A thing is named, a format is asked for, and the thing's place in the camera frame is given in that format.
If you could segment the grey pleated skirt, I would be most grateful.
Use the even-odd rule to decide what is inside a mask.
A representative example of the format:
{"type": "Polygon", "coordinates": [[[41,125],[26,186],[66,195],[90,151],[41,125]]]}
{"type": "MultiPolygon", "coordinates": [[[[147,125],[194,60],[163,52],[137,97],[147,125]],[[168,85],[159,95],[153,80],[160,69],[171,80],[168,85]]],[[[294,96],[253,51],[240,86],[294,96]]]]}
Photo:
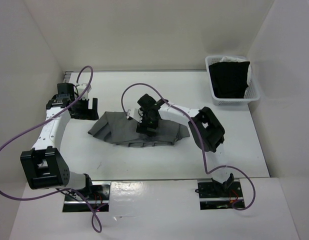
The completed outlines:
{"type": "Polygon", "coordinates": [[[128,120],[123,112],[106,111],[88,131],[103,142],[130,148],[173,146],[190,137],[186,126],[169,120],[160,120],[155,136],[137,132],[137,121],[128,120]]]}

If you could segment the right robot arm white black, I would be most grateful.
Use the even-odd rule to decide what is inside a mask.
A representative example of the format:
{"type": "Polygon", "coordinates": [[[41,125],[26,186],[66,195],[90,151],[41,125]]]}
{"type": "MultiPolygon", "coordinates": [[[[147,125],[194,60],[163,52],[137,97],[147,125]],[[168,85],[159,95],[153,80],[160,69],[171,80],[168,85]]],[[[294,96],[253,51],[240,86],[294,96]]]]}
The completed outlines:
{"type": "Polygon", "coordinates": [[[137,104],[137,133],[156,137],[159,135],[159,127],[165,122],[189,127],[195,144],[202,152],[205,173],[213,173],[212,170],[208,170],[206,153],[215,153],[224,143],[225,129],[209,107],[190,109],[172,104],[165,99],[156,101],[148,94],[143,95],[137,104]]]}

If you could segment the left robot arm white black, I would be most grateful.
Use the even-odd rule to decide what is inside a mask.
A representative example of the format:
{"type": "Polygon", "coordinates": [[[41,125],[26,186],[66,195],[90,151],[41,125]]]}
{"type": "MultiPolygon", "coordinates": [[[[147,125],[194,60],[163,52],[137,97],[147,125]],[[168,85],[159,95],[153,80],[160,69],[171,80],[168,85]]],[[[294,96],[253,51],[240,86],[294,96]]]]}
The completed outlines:
{"type": "Polygon", "coordinates": [[[94,195],[92,180],[86,173],[70,171],[60,153],[62,138],[70,119],[97,120],[98,100],[89,108],[86,83],[57,84],[57,94],[46,104],[46,123],[31,150],[23,151],[20,161],[31,189],[75,189],[83,200],[94,195]]]}

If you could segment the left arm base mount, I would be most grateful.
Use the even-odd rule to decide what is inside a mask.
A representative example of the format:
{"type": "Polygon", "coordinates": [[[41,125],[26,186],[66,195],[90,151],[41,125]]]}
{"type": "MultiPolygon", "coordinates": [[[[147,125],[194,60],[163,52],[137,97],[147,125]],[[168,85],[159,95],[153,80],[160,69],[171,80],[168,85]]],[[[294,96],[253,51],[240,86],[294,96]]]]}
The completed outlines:
{"type": "MultiPolygon", "coordinates": [[[[93,181],[90,193],[81,193],[97,212],[108,212],[110,206],[111,183],[93,181]]],[[[75,192],[64,193],[63,213],[83,213],[90,209],[86,202],[75,192]]]]}

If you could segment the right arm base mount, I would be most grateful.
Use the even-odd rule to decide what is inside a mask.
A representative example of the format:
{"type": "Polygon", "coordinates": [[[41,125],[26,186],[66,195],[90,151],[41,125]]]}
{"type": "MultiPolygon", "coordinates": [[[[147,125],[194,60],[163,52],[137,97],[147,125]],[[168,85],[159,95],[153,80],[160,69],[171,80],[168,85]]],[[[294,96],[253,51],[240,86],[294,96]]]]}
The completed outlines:
{"type": "Polygon", "coordinates": [[[198,194],[201,210],[232,209],[233,206],[238,209],[246,207],[238,180],[235,180],[226,191],[212,180],[198,181],[194,191],[198,194]]]}

